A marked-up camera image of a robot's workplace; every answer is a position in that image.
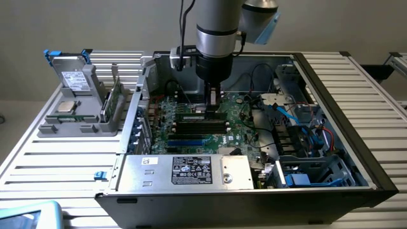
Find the green circuit board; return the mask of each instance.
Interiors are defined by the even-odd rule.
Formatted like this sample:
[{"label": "green circuit board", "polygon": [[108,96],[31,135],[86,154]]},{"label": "green circuit board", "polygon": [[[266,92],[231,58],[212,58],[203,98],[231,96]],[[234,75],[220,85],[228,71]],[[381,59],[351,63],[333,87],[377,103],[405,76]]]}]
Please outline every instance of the green circuit board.
[{"label": "green circuit board", "polygon": [[[175,121],[176,114],[191,113],[190,104],[179,104],[172,97],[163,98],[156,105],[155,118],[150,117],[150,124],[154,135],[154,145],[151,149],[152,154],[218,154],[231,150],[232,148],[240,148],[243,155],[247,155],[250,160],[255,160],[259,156],[259,149],[253,146],[259,146],[258,141],[251,142],[253,146],[244,141],[244,135],[247,139],[251,139],[257,134],[255,130],[246,127],[242,123],[239,113],[243,104],[236,103],[236,99],[244,99],[243,95],[238,93],[228,93],[223,96],[220,102],[219,112],[227,113],[227,121],[230,123],[231,130],[223,134],[204,135],[203,146],[178,146],[176,153],[168,153],[168,135],[172,133],[172,122]],[[244,107],[243,113],[248,114],[248,106]]]}]

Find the white wall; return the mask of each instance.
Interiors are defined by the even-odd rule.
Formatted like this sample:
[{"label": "white wall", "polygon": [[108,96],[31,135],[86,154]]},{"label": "white wall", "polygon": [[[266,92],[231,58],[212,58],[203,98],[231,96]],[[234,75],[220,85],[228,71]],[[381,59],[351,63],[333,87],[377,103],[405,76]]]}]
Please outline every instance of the white wall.
[{"label": "white wall", "polygon": [[[278,2],[282,20],[271,42],[248,45],[246,50],[349,51],[363,63],[382,63],[387,52],[407,51],[407,0]],[[58,79],[43,58],[44,49],[168,50],[178,46],[179,4],[180,0],[3,0],[0,98],[48,99]],[[195,44],[196,10],[188,16],[187,44]],[[393,87],[405,94],[398,81]]]}]

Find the robotic arm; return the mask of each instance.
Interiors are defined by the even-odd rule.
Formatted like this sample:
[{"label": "robotic arm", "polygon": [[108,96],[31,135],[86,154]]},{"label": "robotic arm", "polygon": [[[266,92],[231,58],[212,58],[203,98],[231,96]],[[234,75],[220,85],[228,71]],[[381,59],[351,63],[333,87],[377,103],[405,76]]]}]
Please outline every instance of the robotic arm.
[{"label": "robotic arm", "polygon": [[[220,82],[231,75],[236,39],[266,44],[278,22],[274,0],[198,0],[196,75],[204,80],[207,113],[219,108]],[[191,53],[180,48],[178,69],[182,71]]]}]

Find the warning label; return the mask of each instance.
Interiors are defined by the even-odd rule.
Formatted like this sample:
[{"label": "warning label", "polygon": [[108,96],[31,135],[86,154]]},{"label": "warning label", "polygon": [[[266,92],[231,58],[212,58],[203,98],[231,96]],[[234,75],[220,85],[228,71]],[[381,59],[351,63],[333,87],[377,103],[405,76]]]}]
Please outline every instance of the warning label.
[{"label": "warning label", "polygon": [[175,156],[172,158],[172,177],[175,185],[212,184],[212,165],[210,156]]},{"label": "warning label", "polygon": [[62,74],[72,91],[83,92],[91,90],[83,72],[62,72]]}]

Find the motherboard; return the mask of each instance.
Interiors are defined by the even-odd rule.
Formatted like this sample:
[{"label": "motherboard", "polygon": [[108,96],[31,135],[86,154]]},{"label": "motherboard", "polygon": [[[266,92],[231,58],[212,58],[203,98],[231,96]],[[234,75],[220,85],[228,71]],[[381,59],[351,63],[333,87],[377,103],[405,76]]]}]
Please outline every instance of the motherboard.
[{"label": "motherboard", "polygon": [[[242,115],[248,116],[248,106],[244,107],[244,97],[239,93],[226,93],[222,97],[219,113],[226,114],[228,130],[224,134],[184,135],[186,140],[172,141],[174,123],[176,116],[200,114],[195,104],[179,103],[174,96],[156,97],[150,105],[150,124],[154,135],[152,154],[230,154],[240,149],[243,155],[251,161],[261,155],[257,131],[243,125]],[[253,119],[247,118],[244,123],[254,126]]]}]

